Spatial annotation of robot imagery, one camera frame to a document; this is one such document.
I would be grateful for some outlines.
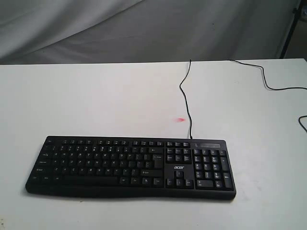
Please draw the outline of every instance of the red light spot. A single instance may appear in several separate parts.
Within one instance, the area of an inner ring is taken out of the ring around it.
[[[183,121],[186,121],[186,120],[184,118],[176,118],[175,121],[176,122],[183,122]]]

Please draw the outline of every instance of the keyboard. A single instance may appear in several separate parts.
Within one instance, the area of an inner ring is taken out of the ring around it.
[[[73,197],[236,196],[226,142],[204,139],[49,136],[25,187]]]

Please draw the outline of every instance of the table surface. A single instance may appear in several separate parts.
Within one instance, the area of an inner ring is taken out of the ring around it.
[[[262,65],[272,87],[307,87],[303,59],[246,62]],[[183,88],[193,137],[226,140],[233,201],[25,191],[48,135],[187,138],[178,88],[187,69],[187,62],[0,66],[0,230],[304,229],[307,134],[297,119],[307,115],[307,92],[269,91],[260,69],[230,61],[192,62]]]

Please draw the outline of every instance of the fabric backdrop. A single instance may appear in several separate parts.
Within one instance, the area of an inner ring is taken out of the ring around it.
[[[278,58],[299,0],[0,1],[0,63]]]

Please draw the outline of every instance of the keyboard cable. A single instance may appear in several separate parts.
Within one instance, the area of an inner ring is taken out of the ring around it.
[[[265,78],[265,74],[264,74],[264,68],[262,66],[258,66],[258,65],[252,65],[252,64],[247,64],[247,63],[243,63],[243,62],[240,62],[240,61],[236,61],[236,60],[229,60],[229,61],[232,61],[232,62],[235,62],[235,63],[238,63],[238,64],[242,64],[242,65],[246,65],[246,66],[252,66],[252,67],[257,67],[257,68],[261,68],[262,70],[262,76],[263,76],[263,81],[264,81],[264,85],[267,89],[270,89],[270,90],[273,90],[273,91],[281,91],[281,90],[294,90],[294,89],[301,89],[301,90],[307,90],[307,88],[305,87],[287,87],[287,88],[272,88],[270,86],[268,86],[267,84],[267,80]],[[307,115],[304,115],[304,116],[300,116],[298,118],[298,123],[300,124],[300,126],[306,131],[307,133],[307,129],[303,126],[302,122],[301,122],[301,119],[302,118],[305,118],[307,117]]]
[[[189,127],[190,139],[193,139],[192,134],[191,134],[191,133],[192,133],[192,118],[191,118],[191,115],[190,115],[190,112],[189,112],[189,107],[188,107],[188,102],[187,102],[186,94],[184,93],[183,89],[181,88],[182,83],[183,83],[184,80],[187,78],[187,76],[188,76],[188,74],[189,74],[189,72],[190,72],[190,67],[191,67],[191,59],[190,59],[189,69],[188,69],[188,71],[187,71],[187,74],[186,74],[186,76],[184,77],[184,79],[182,80],[182,82],[180,83],[179,88],[180,88],[180,90],[181,90],[181,92],[182,92],[182,94],[183,94],[183,96],[184,96],[184,100],[185,100],[185,102],[186,102],[187,113],[188,113],[189,120],[190,120],[190,127]]]

